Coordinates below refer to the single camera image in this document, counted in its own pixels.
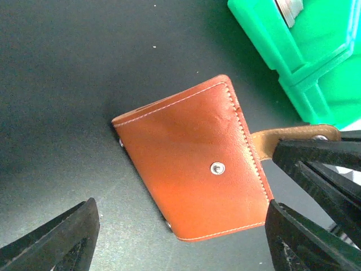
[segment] black surface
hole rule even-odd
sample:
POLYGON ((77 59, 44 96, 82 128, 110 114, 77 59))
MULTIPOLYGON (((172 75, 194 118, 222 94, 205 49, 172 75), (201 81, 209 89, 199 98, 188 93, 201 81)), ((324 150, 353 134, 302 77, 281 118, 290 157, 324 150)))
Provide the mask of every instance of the black surface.
MULTIPOLYGON (((110 126, 221 73, 251 132, 300 123, 226 1, 18 0, 0 12, 0 246, 94 197, 101 231, 91 270, 272 270, 263 227, 177 241, 110 126)), ((263 165, 279 201, 330 224, 263 165)))

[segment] white stitching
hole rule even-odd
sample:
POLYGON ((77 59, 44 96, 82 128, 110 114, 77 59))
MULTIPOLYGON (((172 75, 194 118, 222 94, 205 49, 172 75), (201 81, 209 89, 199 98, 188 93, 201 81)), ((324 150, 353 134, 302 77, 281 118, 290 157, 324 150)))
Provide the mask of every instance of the white stitching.
POLYGON ((170 103, 170 104, 168 104, 168 105, 166 105, 166 106, 163 106, 163 107, 158 108, 158 109, 156 109, 156 110, 154 110, 154 111, 151 111, 151 112, 149 112, 149 113, 146 113, 146 114, 144 114, 144 115, 142 115, 142 116, 136 117, 136 118, 134 118, 134 119, 132 119, 132 120, 128 120, 128 121, 126 121, 126 122, 124 122, 124 123, 120 123, 120 124, 114 124, 114 127, 123 126, 123 125, 125 125, 125 124, 127 124, 127 123, 131 123, 132 121, 139 120, 139 119, 141 119, 141 118, 143 118, 143 117, 145 117, 145 116, 148 116, 148 115, 150 115, 150 114, 152 114, 152 113, 155 113, 155 112, 158 112, 158 111, 160 111, 160 110, 163 110, 164 108, 170 107, 170 106, 172 106, 172 105, 174 105, 174 104, 176 104, 176 103, 179 103, 179 102, 181 102, 181 101, 183 101, 183 100, 186 100, 186 99, 188 99, 188 98, 190 98, 190 97, 193 97, 193 96, 195 96, 195 95, 198 95, 198 94, 200 94, 200 93, 202 93, 202 92, 204 92, 204 91, 206 91, 206 90, 208 90, 208 89, 211 89, 211 88, 213 88, 213 87, 215 87, 215 86, 217 86, 217 85, 220 85, 220 84, 225 84, 225 85, 227 86, 227 84, 226 84, 225 82, 217 83, 217 84, 215 84, 215 85, 210 86, 209 88, 206 88, 206 89, 203 89, 203 90, 201 90, 201 91, 198 91, 197 93, 194 93, 194 94, 192 94, 192 95, 190 95, 190 96, 187 96, 187 97, 185 97, 185 98, 183 98, 183 99, 180 99, 180 100, 178 100, 178 101, 176 101, 176 102, 174 102, 174 103, 170 103))
POLYGON ((250 149, 247 136, 246 136, 246 134, 245 134, 245 132, 244 132, 243 125, 242 125, 241 120, 240 120, 240 118, 239 118, 239 116, 238 116, 237 108, 236 108, 236 106, 235 106, 235 104, 234 104, 234 101, 233 101, 232 97, 230 97, 230 100, 231 100, 231 104, 233 104, 233 108, 234 108, 234 110, 235 110, 235 112, 236 112, 237 120, 238 120, 238 123, 239 123, 239 125, 240 125, 240 127, 241 127, 243 139, 244 139, 244 141, 245 141, 245 143, 246 143, 246 145, 247 145, 248 151, 249 151, 249 153, 250 153, 250 155, 251 155, 252 162, 253 162, 254 168, 256 169, 258 179, 259 179, 260 182, 261 182, 261 186, 262 186, 263 193, 264 193, 264 195, 266 196, 266 201, 267 201, 267 203, 270 203, 270 200, 269 200, 269 198, 268 198, 268 195, 267 195, 267 192, 266 192, 266 189, 265 189, 265 185, 263 184, 261 175, 259 174, 259 169, 258 169, 258 167, 257 167, 256 160, 255 160, 255 158, 254 158, 254 156, 253 156, 252 150, 250 149))
MULTIPOLYGON (((170 106, 172 106, 172 105, 174 105, 174 104, 176 104, 176 103, 179 103, 179 102, 181 102, 181 101, 183 101, 183 100, 186 100, 186 99, 188 99, 188 98, 190 98, 190 97, 193 97, 193 96, 195 96, 195 95, 197 95, 197 94, 200 94, 200 93, 202 93, 202 92, 204 92, 204 91, 206 91, 206 90, 208 90, 208 89, 211 89, 211 88, 213 88, 213 87, 215 87, 215 86, 217 86, 217 85, 220 85, 220 84, 225 84, 225 86, 226 86, 226 89, 227 89, 226 92, 228 93, 228 97, 229 97, 229 99, 230 99, 230 101, 231 101, 231 105, 233 106, 234 111, 235 111, 235 113, 236 113, 237 121, 238 121, 238 123, 239 123, 239 125, 240 125, 241 132, 242 132, 244 141, 245 141, 245 143, 246 143, 246 145, 247 145, 247 148, 248 148, 248 151, 249 151, 249 153, 250 153, 250 155, 251 155, 254 168, 256 169, 256 172, 257 172, 257 176, 258 176, 258 178, 259 178, 259 180, 260 180, 260 182, 261 182, 261 187, 262 187, 263 193, 264 193, 264 195, 265 195, 265 197, 266 197, 267 203, 269 203, 270 200, 269 200, 269 198, 268 198, 268 195, 267 195, 265 186, 264 186, 264 184, 263 184, 263 182, 262 182, 261 175, 259 174, 259 170, 258 170, 258 167, 257 167, 257 165, 256 165, 256 161, 255 161, 255 158, 254 158, 254 156, 253 156, 253 153, 252 153, 252 151, 251 151, 251 149, 250 149, 247 136, 246 136, 246 134, 245 134, 245 132, 244 132, 244 128, 243 128, 242 123, 241 123, 241 121, 240 121, 240 118, 239 118, 239 116, 238 116, 237 108, 236 108, 236 106, 235 106, 235 104, 234 104, 234 101, 233 101, 233 99, 232 99, 232 94, 231 94, 231 92, 230 92, 230 89, 228 88, 228 85, 227 85, 225 82, 219 82, 219 83, 217 83, 217 84, 215 84, 215 85, 212 85, 212 86, 210 86, 210 87, 208 87, 208 88, 206 88, 206 89, 203 89, 203 90, 201 90, 201 91, 198 91, 197 93, 194 93, 194 94, 192 94, 192 95, 190 95, 190 96, 187 96, 187 97, 185 97, 185 98, 183 98, 183 99, 180 99, 180 100, 178 100, 178 101, 176 101, 176 102, 174 102, 174 103, 170 103, 170 104, 168 104, 168 105, 166 105, 166 106, 163 106, 163 107, 161 107, 161 108, 158 108, 158 109, 156 109, 156 110, 154 110, 154 111, 151 111, 151 112, 149 112, 149 113, 146 113, 146 114, 144 114, 144 115, 142 115, 142 116, 136 117, 136 118, 134 118, 134 119, 132 119, 132 120, 128 120, 128 121, 126 121, 126 122, 124 122, 124 123, 116 124, 116 125, 114 125, 114 127, 123 126, 123 125, 125 125, 125 124, 127 124, 127 123, 131 123, 132 121, 139 120, 139 119, 141 119, 141 118, 143 118, 143 117, 145 117, 145 116, 148 116, 148 115, 150 115, 150 114, 152 114, 152 113, 155 113, 155 112, 157 112, 157 111, 163 110, 164 108, 170 107, 170 106)), ((205 236, 202 236, 202 237, 196 237, 196 238, 180 238, 180 237, 178 237, 178 236, 176 236, 176 237, 177 237, 179 240, 184 240, 184 241, 198 240, 198 239, 203 239, 203 238, 207 238, 207 237, 211 237, 211 236, 215 236, 215 235, 219 235, 219 234, 223 234, 223 233, 228 233, 228 232, 234 231, 234 230, 240 230, 240 229, 244 229, 244 228, 247 228, 247 227, 252 227, 252 226, 256 226, 256 225, 264 225, 264 224, 265 224, 264 222, 259 222, 259 223, 250 224, 250 225, 247 225, 247 226, 242 226, 242 227, 239 227, 239 228, 235 228, 235 229, 231 229, 231 230, 225 230, 225 231, 221 231, 221 232, 219 232, 219 233, 209 234, 209 235, 205 235, 205 236)))
POLYGON ((219 233, 213 233, 213 234, 209 234, 209 235, 205 235, 205 236, 197 237, 197 238, 180 238, 178 236, 176 236, 176 237, 177 237, 177 239, 184 240, 184 241, 198 240, 198 239, 203 239, 203 238, 215 236, 215 235, 218 235, 218 234, 229 233, 230 231, 234 231, 234 230, 240 230, 240 229, 244 229, 244 228, 248 228, 248 227, 252 227, 252 226, 257 226, 257 225, 261 226, 261 225, 264 225, 264 224, 265 224, 264 222, 259 222, 259 223, 251 224, 251 225, 248 225, 248 226, 242 226, 242 227, 239 227, 239 228, 235 228, 235 229, 231 229, 231 230, 225 230, 225 231, 221 231, 219 233))

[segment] brown leather wallet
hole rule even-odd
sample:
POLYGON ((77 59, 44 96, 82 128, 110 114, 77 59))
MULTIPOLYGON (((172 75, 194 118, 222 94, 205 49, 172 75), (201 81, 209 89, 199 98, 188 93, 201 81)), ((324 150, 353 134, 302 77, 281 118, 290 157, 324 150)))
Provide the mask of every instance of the brown leather wallet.
POLYGON ((265 223, 272 192, 227 76, 112 124, 179 240, 201 241, 265 223))

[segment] rivet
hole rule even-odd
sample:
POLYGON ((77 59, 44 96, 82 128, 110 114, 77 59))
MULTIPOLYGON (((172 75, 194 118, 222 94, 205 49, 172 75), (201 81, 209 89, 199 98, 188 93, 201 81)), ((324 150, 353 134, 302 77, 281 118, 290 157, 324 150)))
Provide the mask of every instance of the rivet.
POLYGON ((210 166, 210 171, 214 175, 221 175, 225 170, 226 170, 226 166, 224 164, 222 164, 221 162, 214 162, 210 166))
POLYGON ((325 137, 324 135, 321 135, 321 134, 315 135, 314 137, 312 137, 312 139, 328 140, 327 137, 325 137))
POLYGON ((168 221, 165 221, 165 223, 167 224, 168 228, 171 229, 171 224, 168 221))

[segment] green plastic container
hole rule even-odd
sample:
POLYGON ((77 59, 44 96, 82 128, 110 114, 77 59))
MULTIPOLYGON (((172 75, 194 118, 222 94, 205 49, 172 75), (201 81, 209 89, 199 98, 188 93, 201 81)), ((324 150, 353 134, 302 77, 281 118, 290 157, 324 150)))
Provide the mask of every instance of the green plastic container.
POLYGON ((302 119, 343 128, 361 117, 361 0, 303 5, 289 29, 274 0, 228 1, 302 119))

